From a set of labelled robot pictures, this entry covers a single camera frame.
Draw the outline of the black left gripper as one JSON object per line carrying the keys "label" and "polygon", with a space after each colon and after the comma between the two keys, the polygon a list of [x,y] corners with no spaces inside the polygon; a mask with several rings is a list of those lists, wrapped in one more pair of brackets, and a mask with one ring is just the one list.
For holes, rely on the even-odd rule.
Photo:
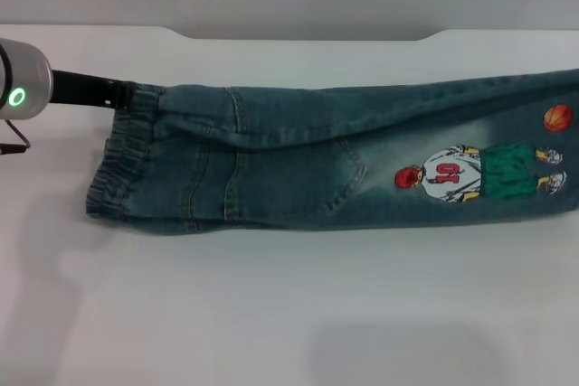
{"label": "black left gripper", "polygon": [[130,107],[136,84],[130,81],[107,80],[69,71],[52,72],[53,104],[107,107]]}

